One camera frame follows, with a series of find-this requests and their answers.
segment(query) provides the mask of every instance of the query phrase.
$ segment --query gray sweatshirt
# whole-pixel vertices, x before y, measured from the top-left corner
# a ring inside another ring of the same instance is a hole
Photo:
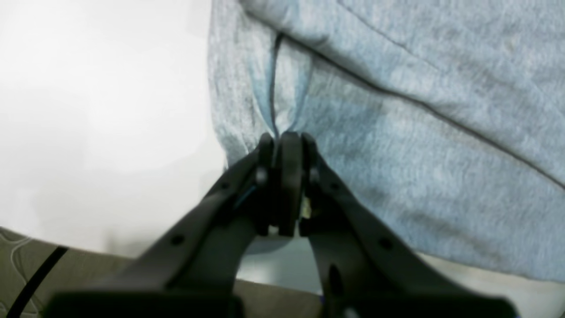
[[[214,0],[228,164],[304,131],[413,249],[565,282],[565,2]]]

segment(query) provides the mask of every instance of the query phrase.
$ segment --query black cable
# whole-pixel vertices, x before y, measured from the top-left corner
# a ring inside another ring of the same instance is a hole
[[[19,318],[21,313],[24,312],[25,306],[28,304],[29,300],[32,298],[33,294],[45,279],[47,274],[51,272],[55,264],[59,259],[68,251],[67,247],[58,246],[51,255],[41,264],[37,269],[32,278],[25,284],[24,288],[21,290],[20,294],[14,301],[10,311],[6,318]]]

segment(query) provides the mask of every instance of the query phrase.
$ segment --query white background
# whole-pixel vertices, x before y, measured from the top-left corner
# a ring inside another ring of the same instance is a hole
[[[0,226],[136,256],[221,175],[210,1],[0,2]]]

